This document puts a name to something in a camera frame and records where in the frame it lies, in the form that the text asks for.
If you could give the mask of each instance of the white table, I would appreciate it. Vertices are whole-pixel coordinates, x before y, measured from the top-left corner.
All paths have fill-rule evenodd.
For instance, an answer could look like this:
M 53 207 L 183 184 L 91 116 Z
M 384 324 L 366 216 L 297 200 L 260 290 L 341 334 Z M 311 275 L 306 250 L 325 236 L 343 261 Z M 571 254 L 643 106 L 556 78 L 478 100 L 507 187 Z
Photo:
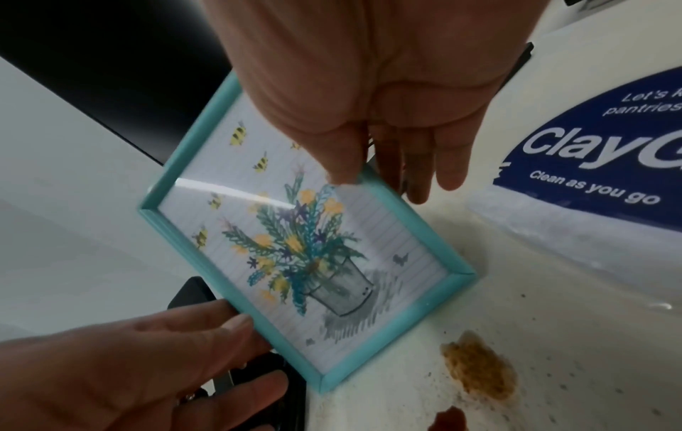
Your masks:
M 465 186 L 435 190 L 416 208 L 481 280 L 336 391 L 311 393 L 309 430 L 426 430 L 451 405 L 465 411 L 471 431 L 682 429 L 678 310 L 651 309 L 465 206 L 541 124 L 608 88 L 682 65 L 681 18 L 680 1 L 628 0 L 534 40 L 533 59 L 490 107 Z M 492 410 L 447 375 L 439 346 L 468 329 L 513 364 L 515 403 Z

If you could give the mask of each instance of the blue sticker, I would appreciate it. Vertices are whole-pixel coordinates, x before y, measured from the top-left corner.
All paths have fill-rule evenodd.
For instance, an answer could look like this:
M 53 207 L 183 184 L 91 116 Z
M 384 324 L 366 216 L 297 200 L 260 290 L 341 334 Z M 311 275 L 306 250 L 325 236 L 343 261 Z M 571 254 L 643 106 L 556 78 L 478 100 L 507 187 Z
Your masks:
M 600 94 L 525 138 L 495 185 L 682 231 L 682 67 Z

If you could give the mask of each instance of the lined paper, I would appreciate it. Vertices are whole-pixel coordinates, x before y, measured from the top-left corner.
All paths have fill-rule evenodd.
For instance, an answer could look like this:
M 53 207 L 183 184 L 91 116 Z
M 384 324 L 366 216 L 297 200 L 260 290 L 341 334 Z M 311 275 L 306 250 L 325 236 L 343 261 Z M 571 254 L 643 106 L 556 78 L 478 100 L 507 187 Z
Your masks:
M 239 122 L 246 129 L 244 139 L 241 145 L 231 145 Z M 264 156 L 267 166 L 257 171 L 254 166 Z M 301 170 L 300 191 L 319 192 L 326 183 L 322 167 L 302 148 L 292 148 L 291 140 L 267 124 L 242 95 L 159 210 L 191 241 L 195 242 L 193 237 L 205 229 L 201 251 L 206 257 L 319 372 L 327 373 L 448 276 L 448 271 L 368 189 L 344 185 L 335 188 L 330 199 L 338 204 L 323 217 L 331 217 L 332 210 L 341 211 L 340 230 L 353 233 L 358 240 L 348 245 L 365 258 L 353 257 L 350 265 L 372 283 L 365 304 L 349 316 L 338 317 L 308 297 L 307 310 L 301 315 L 293 305 L 291 291 L 286 303 L 281 303 L 277 292 L 271 292 L 274 301 L 264 293 L 269 292 L 268 278 L 250 286 L 248 279 L 255 268 L 249 259 L 253 256 L 240 253 L 225 237 L 224 221 L 251 238 L 266 238 L 267 231 L 249 209 L 253 210 L 257 202 L 268 202 L 275 211 L 292 208 L 284 185 L 291 184 Z M 217 209 L 210 205 L 212 191 L 220 196 Z

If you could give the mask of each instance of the bee drawing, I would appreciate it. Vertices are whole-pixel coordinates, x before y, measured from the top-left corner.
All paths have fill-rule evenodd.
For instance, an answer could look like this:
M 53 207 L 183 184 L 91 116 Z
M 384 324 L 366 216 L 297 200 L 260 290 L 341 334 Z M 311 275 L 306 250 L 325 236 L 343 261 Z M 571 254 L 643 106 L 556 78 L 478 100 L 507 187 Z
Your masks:
M 261 160 L 258 160 L 258 162 L 254 165 L 254 169 L 256 172 L 261 173 L 265 172 L 265 169 L 268 168 L 268 153 L 267 151 L 263 154 L 263 157 L 261 157 Z
M 201 230 L 199 231 L 199 233 L 196 235 L 192 235 L 192 238 L 194 238 L 194 244 L 197 246 L 197 249 L 202 250 L 204 247 L 206 247 L 206 240 L 208 239 L 208 231 L 206 230 L 205 227 L 201 227 Z
M 403 257 L 400 257 L 397 254 L 394 254 L 393 255 L 393 262 L 397 265 L 400 265 L 400 267 L 402 268 L 403 266 L 405 266 L 405 263 L 407 263 L 407 256 L 409 256 L 409 254 L 410 253 L 405 253 L 405 256 L 403 256 Z
M 222 198 L 220 197 L 220 195 L 217 193 L 211 193 L 211 197 L 213 199 L 208 201 L 208 204 L 211 206 L 211 208 L 213 209 L 220 208 L 220 205 L 222 205 Z
M 244 123 L 240 121 L 238 127 L 234 130 L 234 133 L 232 134 L 232 138 L 229 140 L 229 144 L 232 146 L 235 145 L 241 146 L 244 143 L 244 138 L 246 137 L 247 128 L 244 126 Z

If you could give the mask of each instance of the framed drawing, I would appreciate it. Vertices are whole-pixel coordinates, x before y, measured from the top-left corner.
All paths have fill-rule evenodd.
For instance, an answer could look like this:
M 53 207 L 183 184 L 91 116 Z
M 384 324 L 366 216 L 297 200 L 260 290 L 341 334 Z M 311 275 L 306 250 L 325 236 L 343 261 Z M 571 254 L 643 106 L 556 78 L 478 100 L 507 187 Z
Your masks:
M 139 208 L 320 392 L 476 278 L 373 170 L 325 178 L 231 74 Z

